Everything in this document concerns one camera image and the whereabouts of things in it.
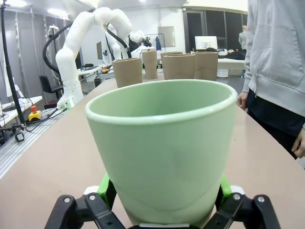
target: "chair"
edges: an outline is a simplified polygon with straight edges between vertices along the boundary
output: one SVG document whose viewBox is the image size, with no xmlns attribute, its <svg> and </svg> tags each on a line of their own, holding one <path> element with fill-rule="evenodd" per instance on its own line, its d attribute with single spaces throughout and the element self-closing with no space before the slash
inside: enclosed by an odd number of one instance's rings
<svg viewBox="0 0 305 229">
<path fill-rule="evenodd" d="M 56 93 L 56 98 L 60 99 L 60 95 L 59 95 L 59 91 L 63 91 L 63 86 L 59 85 L 59 86 L 54 86 L 51 87 L 49 79 L 46 75 L 40 75 L 39 76 L 41 85 L 42 85 L 42 90 L 46 93 Z"/>
</svg>

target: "dark shirt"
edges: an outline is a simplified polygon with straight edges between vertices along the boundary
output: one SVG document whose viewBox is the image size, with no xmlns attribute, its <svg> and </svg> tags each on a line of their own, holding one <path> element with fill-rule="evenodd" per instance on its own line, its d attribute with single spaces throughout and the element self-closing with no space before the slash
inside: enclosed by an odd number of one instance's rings
<svg viewBox="0 0 305 229">
<path fill-rule="evenodd" d="M 258 96 L 255 97 L 252 90 L 248 94 L 247 107 L 261 122 L 292 136 L 297 137 L 305 123 L 305 117 Z"/>
</svg>

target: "brown cup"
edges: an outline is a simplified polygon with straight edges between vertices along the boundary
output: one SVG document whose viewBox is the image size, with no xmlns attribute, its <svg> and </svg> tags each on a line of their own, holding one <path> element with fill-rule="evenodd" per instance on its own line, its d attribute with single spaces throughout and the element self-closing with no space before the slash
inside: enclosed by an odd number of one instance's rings
<svg viewBox="0 0 305 229">
<path fill-rule="evenodd" d="M 142 83 L 142 64 L 140 58 L 113 61 L 112 66 L 118 88 Z"/>
<path fill-rule="evenodd" d="M 195 79 L 216 81 L 217 52 L 194 52 L 196 56 Z"/>
<path fill-rule="evenodd" d="M 164 75 L 167 74 L 167 69 L 166 69 L 166 66 L 164 65 L 164 56 L 166 56 L 166 55 L 174 55 L 174 54 L 182 54 L 182 52 L 162 52 L 161 53 L 161 61 L 162 61 Z"/>
<path fill-rule="evenodd" d="M 157 73 L 157 51 L 142 52 L 145 66 L 145 77 L 148 80 L 158 79 Z"/>
<path fill-rule="evenodd" d="M 163 57 L 166 69 L 165 80 L 194 79 L 195 77 L 195 55 L 176 54 Z"/>
</svg>

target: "gray hoodie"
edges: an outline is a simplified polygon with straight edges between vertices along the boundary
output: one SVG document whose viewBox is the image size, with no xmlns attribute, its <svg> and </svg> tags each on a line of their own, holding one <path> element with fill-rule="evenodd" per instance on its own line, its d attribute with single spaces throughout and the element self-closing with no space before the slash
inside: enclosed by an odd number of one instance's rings
<svg viewBox="0 0 305 229">
<path fill-rule="evenodd" d="M 248 0 L 247 27 L 243 92 L 305 117 L 305 0 Z"/>
</svg>

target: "green cup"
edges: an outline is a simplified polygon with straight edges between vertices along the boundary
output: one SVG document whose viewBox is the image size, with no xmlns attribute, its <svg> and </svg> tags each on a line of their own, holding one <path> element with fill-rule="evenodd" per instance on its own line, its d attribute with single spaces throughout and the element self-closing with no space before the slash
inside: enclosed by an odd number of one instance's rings
<svg viewBox="0 0 305 229">
<path fill-rule="evenodd" d="M 86 105 L 133 224 L 205 224 L 228 159 L 236 97 L 222 83 L 168 80 L 116 89 Z"/>
</svg>

